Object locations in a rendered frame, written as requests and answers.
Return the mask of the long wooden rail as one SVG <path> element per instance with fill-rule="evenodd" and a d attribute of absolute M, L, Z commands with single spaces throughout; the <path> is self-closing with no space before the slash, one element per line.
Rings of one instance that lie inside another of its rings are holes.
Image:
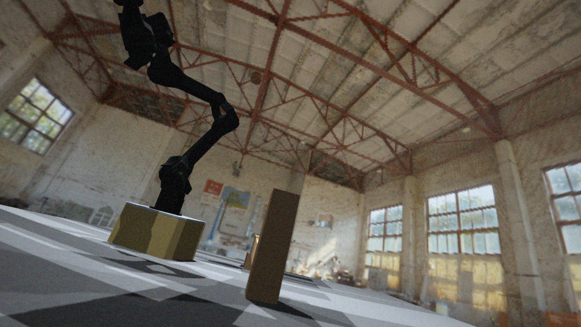
<path fill-rule="evenodd" d="M 256 246 L 257 246 L 258 241 L 259 241 L 259 236 L 255 235 L 255 240 L 254 240 L 253 245 L 252 245 L 253 248 L 252 248 L 252 253 L 251 253 L 251 265 L 252 265 L 253 259 L 255 258 L 255 251 L 256 251 Z"/>

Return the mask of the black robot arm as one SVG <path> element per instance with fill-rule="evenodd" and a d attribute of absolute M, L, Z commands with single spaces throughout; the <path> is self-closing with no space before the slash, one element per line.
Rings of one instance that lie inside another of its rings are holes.
<path fill-rule="evenodd" d="M 222 136 L 238 128 L 240 123 L 234 107 L 226 101 L 224 94 L 186 76 L 176 64 L 172 63 L 168 48 L 176 42 L 173 40 L 172 28 L 164 13 L 158 12 L 153 16 L 148 16 L 147 21 L 153 29 L 157 50 L 149 53 L 128 52 L 129 58 L 124 61 L 124 64 L 133 70 L 139 70 L 151 62 L 147 69 L 149 80 L 161 86 L 183 90 L 198 99 L 202 99 L 202 101 L 209 102 L 212 117 L 215 119 L 209 132 L 206 132 L 182 156 L 170 157 L 167 162 L 161 165 L 162 168 L 158 172 L 162 190 L 155 206 L 149 206 L 149 208 L 182 217 L 180 211 L 185 194 L 189 194 L 192 190 L 188 177 L 192 173 L 195 163 Z M 156 54 L 153 57 L 154 53 Z M 220 113 L 220 107 L 226 114 Z"/>

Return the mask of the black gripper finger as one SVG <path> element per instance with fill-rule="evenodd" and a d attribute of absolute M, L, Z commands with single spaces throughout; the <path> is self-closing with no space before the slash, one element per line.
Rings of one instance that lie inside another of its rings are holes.
<path fill-rule="evenodd" d="M 124 37 L 153 37 L 153 29 L 139 12 L 135 0 L 124 0 L 120 30 Z"/>

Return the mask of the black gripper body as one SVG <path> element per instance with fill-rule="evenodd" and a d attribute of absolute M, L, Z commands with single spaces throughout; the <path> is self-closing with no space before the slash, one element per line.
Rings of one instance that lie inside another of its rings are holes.
<path fill-rule="evenodd" d="M 115 4 L 124 6 L 124 0 L 113 0 Z M 144 4 L 143 0 L 135 0 L 137 6 Z M 148 24 L 147 15 L 140 13 L 143 20 Z M 121 23 L 122 13 L 118 13 L 119 21 Z M 155 37 L 124 37 L 122 36 L 125 50 L 129 53 L 149 53 L 157 50 L 157 43 Z"/>

